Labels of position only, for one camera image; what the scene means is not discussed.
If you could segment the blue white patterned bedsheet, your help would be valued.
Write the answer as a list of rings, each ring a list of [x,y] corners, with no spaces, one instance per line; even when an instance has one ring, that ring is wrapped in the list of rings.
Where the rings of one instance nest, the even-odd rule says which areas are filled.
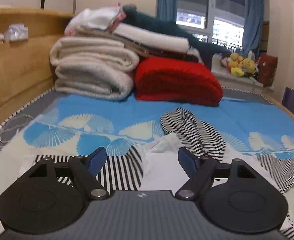
[[[179,107],[192,111],[219,133],[233,137],[244,155],[294,159],[294,122],[264,97],[226,90],[216,107],[180,102],[106,101],[57,92],[39,96],[5,121],[0,131],[0,176],[16,180],[34,155],[86,155],[104,146],[111,156],[132,144],[163,136],[160,118]]]

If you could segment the blue curtain right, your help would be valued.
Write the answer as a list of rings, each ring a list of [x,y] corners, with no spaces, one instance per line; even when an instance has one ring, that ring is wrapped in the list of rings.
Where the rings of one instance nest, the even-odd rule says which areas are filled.
[[[250,50],[257,56],[264,22],[264,0],[245,0],[245,22],[243,33],[243,52]]]

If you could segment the blue curtain left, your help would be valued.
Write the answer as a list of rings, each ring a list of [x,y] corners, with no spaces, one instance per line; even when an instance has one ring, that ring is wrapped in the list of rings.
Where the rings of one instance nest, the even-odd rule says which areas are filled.
[[[159,20],[176,23],[177,0],[157,0],[156,17]]]

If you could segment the blue curtain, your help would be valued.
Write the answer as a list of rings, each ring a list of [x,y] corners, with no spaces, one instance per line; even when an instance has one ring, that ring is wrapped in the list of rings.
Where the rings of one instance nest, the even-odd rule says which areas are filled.
[[[176,23],[177,0],[157,0],[156,17],[159,20]]]
[[[245,0],[245,22],[243,33],[243,52],[250,50],[257,56],[264,22],[264,0]]]

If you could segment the yellow plush toys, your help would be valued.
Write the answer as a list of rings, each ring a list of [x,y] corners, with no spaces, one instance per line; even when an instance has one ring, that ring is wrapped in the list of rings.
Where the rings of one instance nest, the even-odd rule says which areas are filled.
[[[226,67],[234,77],[250,77],[258,73],[258,68],[254,60],[244,58],[237,53],[232,53],[224,58]]]

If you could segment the white folded cloth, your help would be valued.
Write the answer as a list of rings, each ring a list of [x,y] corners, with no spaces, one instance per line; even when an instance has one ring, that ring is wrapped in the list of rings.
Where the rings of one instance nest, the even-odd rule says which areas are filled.
[[[127,38],[149,48],[186,53],[189,49],[187,38],[158,34],[129,24],[120,23],[113,34]]]

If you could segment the dark red plush bag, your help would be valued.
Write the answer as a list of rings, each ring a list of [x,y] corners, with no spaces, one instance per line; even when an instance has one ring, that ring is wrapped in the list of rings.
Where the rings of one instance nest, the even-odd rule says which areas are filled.
[[[257,81],[261,83],[263,87],[272,86],[277,69],[278,57],[262,53],[258,58],[257,64],[259,70]]]

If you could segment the wooden headboard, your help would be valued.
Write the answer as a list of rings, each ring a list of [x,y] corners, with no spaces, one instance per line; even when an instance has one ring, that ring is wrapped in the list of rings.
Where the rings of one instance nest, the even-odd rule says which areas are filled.
[[[49,52],[72,17],[37,8],[0,8],[0,33],[15,23],[29,29],[28,40],[0,44],[0,124],[54,86]]]

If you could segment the black white striped garment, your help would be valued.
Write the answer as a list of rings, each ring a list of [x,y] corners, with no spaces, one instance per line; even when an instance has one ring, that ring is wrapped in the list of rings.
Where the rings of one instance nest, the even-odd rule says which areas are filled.
[[[280,193],[294,187],[294,159],[277,159],[272,155],[249,157],[232,148],[233,137],[219,133],[211,124],[179,107],[160,118],[165,135],[143,145],[131,145],[125,155],[110,156],[92,162],[87,170],[109,193],[114,190],[170,190],[176,193],[188,180],[178,150],[186,148],[192,161],[212,157],[221,163],[232,159],[246,161]]]

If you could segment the white pink folded garment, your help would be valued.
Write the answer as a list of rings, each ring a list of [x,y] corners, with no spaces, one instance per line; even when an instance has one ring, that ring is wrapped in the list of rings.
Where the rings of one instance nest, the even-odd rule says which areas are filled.
[[[64,34],[72,36],[79,27],[114,31],[125,18],[126,13],[120,3],[99,9],[86,8],[70,20]]]

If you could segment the purple paper bag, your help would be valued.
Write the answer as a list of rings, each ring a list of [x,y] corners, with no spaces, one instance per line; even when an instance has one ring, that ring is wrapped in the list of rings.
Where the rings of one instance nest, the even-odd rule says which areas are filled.
[[[291,113],[294,113],[294,89],[286,87],[283,95],[282,105]]]

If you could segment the red folded blanket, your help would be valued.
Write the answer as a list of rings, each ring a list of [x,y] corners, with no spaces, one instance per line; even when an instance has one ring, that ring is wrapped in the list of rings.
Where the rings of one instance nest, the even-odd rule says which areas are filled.
[[[223,89],[201,63],[151,57],[136,69],[135,97],[144,101],[184,101],[217,106]]]

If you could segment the dark teal shark plush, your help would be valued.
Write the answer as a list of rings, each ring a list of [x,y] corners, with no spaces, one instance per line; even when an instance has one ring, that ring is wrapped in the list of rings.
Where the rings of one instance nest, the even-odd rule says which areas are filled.
[[[176,25],[176,23],[151,17],[147,14],[139,12],[131,5],[124,5],[123,11],[126,14],[125,19],[122,21],[123,23],[158,34],[186,38],[189,45],[198,50],[204,65],[209,69],[212,68],[212,58],[215,54],[230,56],[232,53],[223,46],[201,42],[196,37]]]

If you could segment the cream folded quilt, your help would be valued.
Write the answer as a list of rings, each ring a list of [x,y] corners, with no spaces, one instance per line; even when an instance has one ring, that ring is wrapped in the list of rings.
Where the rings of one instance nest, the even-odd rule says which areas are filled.
[[[120,101],[134,87],[139,56],[119,41],[64,36],[52,46],[55,90],[92,98]]]

